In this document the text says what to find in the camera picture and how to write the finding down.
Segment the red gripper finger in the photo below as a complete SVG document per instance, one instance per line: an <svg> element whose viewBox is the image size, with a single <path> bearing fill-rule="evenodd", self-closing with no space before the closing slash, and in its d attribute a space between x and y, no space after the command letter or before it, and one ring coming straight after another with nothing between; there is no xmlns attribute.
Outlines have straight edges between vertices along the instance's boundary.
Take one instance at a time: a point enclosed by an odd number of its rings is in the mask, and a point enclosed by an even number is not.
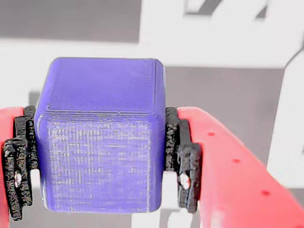
<svg viewBox="0 0 304 228"><path fill-rule="evenodd" d="M263 163L215 117L166 108L166 171L177 174L178 205L205 228L301 228L304 210Z"/></svg>
<svg viewBox="0 0 304 228"><path fill-rule="evenodd" d="M0 226L22 219L24 206L32 205L30 172L38 168L34 106L0 111Z"/></svg>

